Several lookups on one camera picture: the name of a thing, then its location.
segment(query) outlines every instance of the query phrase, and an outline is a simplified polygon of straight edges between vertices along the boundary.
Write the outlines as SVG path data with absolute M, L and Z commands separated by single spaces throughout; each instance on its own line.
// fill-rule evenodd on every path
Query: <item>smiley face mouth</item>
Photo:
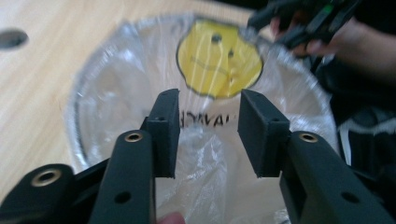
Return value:
M 205 69 L 207 71 L 218 72 L 218 73 L 223 74 L 224 76 L 228 76 L 228 74 L 229 74 L 226 69 L 219 67 L 219 66 L 215 66 L 215 65 L 207 65 L 193 56 L 191 56 L 191 61 L 193 63 L 196 63 L 198 66 L 202 67 L 203 69 Z

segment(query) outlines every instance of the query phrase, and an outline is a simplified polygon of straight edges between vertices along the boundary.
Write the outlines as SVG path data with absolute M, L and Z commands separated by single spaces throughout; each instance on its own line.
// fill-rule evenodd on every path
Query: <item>yellow circle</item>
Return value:
M 262 72 L 256 47 L 238 34 L 238 27 L 197 21 L 181 40 L 177 65 L 193 91 L 226 98 L 253 85 Z

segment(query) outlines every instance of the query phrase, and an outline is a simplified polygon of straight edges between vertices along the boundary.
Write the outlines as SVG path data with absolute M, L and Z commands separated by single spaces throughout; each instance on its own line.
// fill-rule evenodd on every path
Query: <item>screw hole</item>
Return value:
M 5 30 L 0 33 L 0 49 L 13 49 L 28 40 L 28 36 L 24 31 Z
M 353 193 L 342 192 L 341 196 L 343 196 L 343 198 L 350 203 L 359 203 L 360 202 L 359 198 L 356 197 Z
M 140 133 L 131 133 L 125 136 L 125 141 L 127 142 L 138 142 L 143 138 L 143 135 Z
M 31 184 L 34 187 L 44 187 L 57 181 L 61 175 L 62 172 L 60 170 L 48 169 L 36 175 Z
M 131 199 L 131 194 L 127 191 L 119 193 L 114 198 L 114 202 L 116 203 L 127 203 Z
M 308 143 L 316 143 L 318 141 L 318 139 L 313 134 L 310 133 L 301 133 L 300 139 Z

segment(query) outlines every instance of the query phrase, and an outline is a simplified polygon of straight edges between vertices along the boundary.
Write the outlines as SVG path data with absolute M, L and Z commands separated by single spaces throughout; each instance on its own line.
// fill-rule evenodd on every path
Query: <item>table surface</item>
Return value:
M 241 25 L 252 12 L 188 0 L 0 2 L 0 33 L 18 28 L 29 36 L 0 49 L 1 201 L 35 168 L 71 164 L 64 111 L 74 76 L 122 21 L 186 11 Z

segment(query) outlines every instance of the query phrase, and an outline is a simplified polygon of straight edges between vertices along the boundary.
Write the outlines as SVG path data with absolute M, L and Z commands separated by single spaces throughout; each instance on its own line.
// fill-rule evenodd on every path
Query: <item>transparent plastic packaging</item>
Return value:
M 284 208 L 278 179 L 255 176 L 236 131 L 242 88 L 264 94 L 292 131 L 317 133 L 336 150 L 329 97 L 308 69 L 252 30 L 189 13 L 125 22 L 77 74 L 65 114 L 75 170 L 109 158 L 117 137 L 139 129 L 157 95 L 174 88 L 176 179 L 156 179 L 159 217 L 274 223 Z

